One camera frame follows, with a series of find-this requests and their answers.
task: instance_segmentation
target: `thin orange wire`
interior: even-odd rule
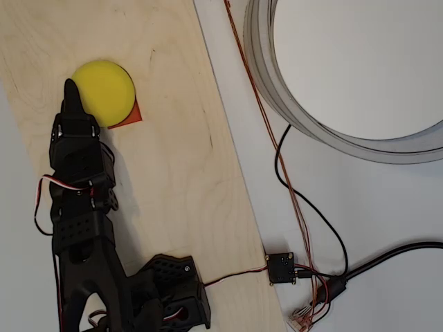
[[[233,30],[233,33],[234,33],[235,41],[237,42],[239,53],[240,53],[240,55],[242,57],[243,65],[244,65],[244,68],[246,69],[246,73],[248,74],[249,82],[251,83],[251,86],[253,88],[255,99],[257,100],[257,103],[258,103],[258,106],[259,106],[259,109],[260,109],[260,113],[262,114],[262,117],[263,117],[264,124],[266,126],[266,129],[268,131],[269,137],[271,139],[271,142],[272,142],[274,148],[277,149],[278,148],[277,141],[275,139],[275,136],[273,134],[273,130],[271,128],[271,124],[269,123],[269,119],[267,117],[266,111],[264,110],[262,101],[261,101],[260,96],[258,94],[257,87],[255,85],[253,76],[251,74],[251,70],[249,68],[248,62],[247,62],[246,57],[244,55],[244,51],[243,51],[243,48],[242,48],[242,43],[241,43],[241,41],[239,39],[237,28],[235,27],[235,23],[234,23],[232,14],[230,12],[230,3],[229,3],[228,0],[224,0],[224,4],[225,4],[225,7],[226,7],[226,11],[228,13],[228,17],[229,17],[229,21],[230,21],[230,26],[231,26],[231,28]],[[307,253],[307,256],[308,256],[309,267],[312,270],[315,270],[315,266],[314,266],[314,263],[312,261],[311,241],[310,241],[310,238],[309,238],[309,231],[308,231],[308,228],[307,228],[306,220],[305,220],[305,218],[304,218],[304,216],[302,214],[302,211],[301,211],[300,206],[298,204],[296,195],[294,194],[294,192],[291,189],[292,188],[291,180],[289,179],[289,176],[288,176],[288,173],[287,173],[287,170],[286,170],[286,166],[284,164],[283,157],[282,157],[281,153],[278,156],[278,158],[279,158],[280,164],[282,166],[282,171],[283,171],[283,174],[284,174],[284,178],[286,179],[286,182],[287,182],[287,185],[288,185],[289,195],[291,196],[291,202],[292,202],[292,205],[293,205],[293,208],[294,208],[294,212],[296,213],[297,222],[298,222],[298,225],[300,227],[300,231],[302,233],[303,243],[305,245],[305,250],[306,250],[306,253]],[[313,302],[312,302],[313,303],[313,309],[312,310],[313,310],[313,315],[314,315],[315,299],[316,299],[316,289],[317,289],[317,280],[315,280],[315,282],[314,282],[314,280],[312,280],[311,284],[312,284],[312,296],[313,296]]]

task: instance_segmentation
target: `red and white wire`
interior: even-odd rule
[[[164,317],[164,318],[163,318],[163,321],[164,321],[164,322],[168,322],[168,321],[170,321],[170,320],[173,320],[174,318],[177,318],[183,310],[184,310],[184,308],[181,307],[179,310],[177,310],[177,311],[176,311],[175,313],[173,313],[172,315],[169,315],[169,316]]]
[[[211,287],[211,286],[214,286],[214,285],[217,285],[217,284],[220,284],[220,283],[224,282],[224,281],[225,281],[226,279],[228,279],[229,277],[235,277],[235,276],[237,276],[237,275],[244,275],[244,274],[246,274],[246,273],[262,272],[262,271],[265,271],[265,270],[267,270],[267,269],[268,269],[268,266],[267,266],[267,265],[264,265],[264,266],[261,266],[261,267],[259,267],[259,268],[252,268],[252,269],[250,269],[250,270],[246,270],[246,271],[243,271],[243,272],[240,272],[240,273],[233,273],[232,275],[227,275],[227,276],[225,276],[225,277],[222,277],[221,279],[215,280],[215,281],[213,281],[213,282],[209,282],[209,283],[205,284],[204,286],[205,286],[205,288],[207,288],[207,287]]]
[[[60,180],[57,180],[56,178],[53,178],[52,176],[47,175],[47,174],[43,175],[43,176],[40,178],[40,180],[39,180],[39,182],[38,182],[38,184],[37,184],[37,189],[35,190],[34,223],[35,223],[35,226],[37,227],[37,229],[38,229],[43,235],[51,236],[52,233],[49,233],[49,232],[44,231],[44,230],[40,227],[40,225],[38,224],[38,222],[37,222],[37,212],[38,212],[38,210],[39,210],[39,206],[40,206],[40,198],[41,198],[41,196],[42,196],[42,183],[43,183],[43,180],[48,180],[48,181],[50,181],[50,182],[52,182],[52,183],[55,183],[56,185],[59,185],[60,187],[63,187],[63,188],[66,188],[66,189],[70,189],[70,190],[75,190],[75,191],[81,191],[81,190],[85,190],[85,189],[88,189],[88,188],[79,188],[79,187],[74,187],[74,186],[72,186],[72,185],[68,185],[68,184],[66,184],[66,183],[64,183],[64,182],[62,182],[62,181],[60,181]]]

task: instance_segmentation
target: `black cable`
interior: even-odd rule
[[[388,260],[389,258],[393,258],[394,256],[400,255],[404,252],[408,252],[411,250],[428,249],[428,248],[443,249],[443,242],[424,241],[424,242],[406,244],[405,246],[400,246],[398,248],[392,249],[392,250],[385,252],[384,254],[382,254],[378,257],[375,257],[373,260],[369,261],[368,263],[363,264],[362,266],[359,266],[358,268],[355,268],[354,270],[351,270],[345,276],[346,281],[349,281],[352,278],[355,278],[357,275],[360,275],[361,273],[363,273],[371,268],[374,268],[375,266],[383,263],[384,261]]]
[[[288,127],[286,128],[286,130],[284,131],[282,138],[280,139],[280,143],[278,143],[278,148],[277,148],[277,151],[275,152],[275,159],[274,159],[275,175],[277,175],[280,183],[288,189],[289,189],[289,186],[283,181],[282,177],[280,176],[280,171],[278,170],[278,157],[280,156],[280,150],[282,149],[283,141],[286,138],[286,135],[288,134],[290,128],[291,128],[291,125],[289,124]],[[335,230],[334,226],[331,225],[331,223],[325,218],[325,216],[323,216],[323,214],[320,212],[320,210],[313,203],[311,203],[311,201],[309,199],[307,199],[305,197],[305,195],[303,195],[301,192],[295,190],[294,188],[291,188],[291,189],[297,196],[299,196],[311,208],[313,208],[315,212],[317,212],[317,214],[320,216],[320,218],[326,223],[327,227],[329,227],[330,230],[334,233],[334,235],[338,239],[338,242],[340,242],[341,248],[343,249],[343,256],[345,257],[345,270],[340,275],[327,275],[324,273],[317,273],[317,275],[321,275],[323,277],[329,277],[329,278],[343,277],[344,275],[346,275],[347,270],[349,269],[349,259],[347,258],[347,250],[346,250],[345,244],[343,243],[343,240],[341,239],[338,232]]]
[[[312,326],[317,324],[319,321],[321,321],[323,318],[325,318],[327,316],[327,314],[329,313],[329,311],[331,310],[331,302],[327,304],[327,310],[325,313],[322,314],[322,316],[320,318],[318,318],[315,322],[312,322]]]

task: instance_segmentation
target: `red wire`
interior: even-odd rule
[[[313,268],[310,268],[309,266],[306,266],[306,265],[294,264],[294,266],[297,267],[297,268],[305,268],[305,269],[310,270],[310,271],[312,271],[312,272],[314,272],[314,273],[318,273],[317,270],[315,270],[315,269],[313,269]],[[320,313],[320,312],[326,307],[327,302],[329,301],[329,289],[327,288],[326,280],[325,280],[325,278],[323,278],[323,276],[321,276],[321,275],[319,275],[319,276],[317,276],[317,277],[319,277],[319,278],[321,279],[321,281],[323,282],[323,284],[324,284],[324,286],[325,286],[325,291],[326,291],[325,302],[323,303],[321,309],[315,313],[315,312],[314,312],[314,309],[315,309],[315,301],[313,301],[313,302],[312,302],[312,306],[313,306],[313,309],[312,309],[312,315],[310,315],[310,316],[307,317],[306,319],[312,319],[312,318],[314,318],[314,316],[318,315],[318,314],[319,314],[319,313]]]

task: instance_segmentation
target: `white table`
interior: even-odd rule
[[[292,250],[303,261],[289,194],[275,177],[274,149],[223,1],[195,3],[264,247],[270,253]],[[239,33],[246,3],[231,2]],[[268,116],[280,137],[287,124],[270,109]],[[335,151],[295,129],[289,132],[282,151],[292,183],[336,226],[351,266],[398,243],[443,239],[443,161],[407,166],[371,163]],[[313,210],[304,203],[302,209],[318,267],[338,270],[343,266],[338,241]],[[443,323],[443,290],[438,286],[442,273],[443,252],[439,250],[398,256],[352,280],[316,330],[436,331]],[[309,282],[276,288],[287,314],[307,300]]]

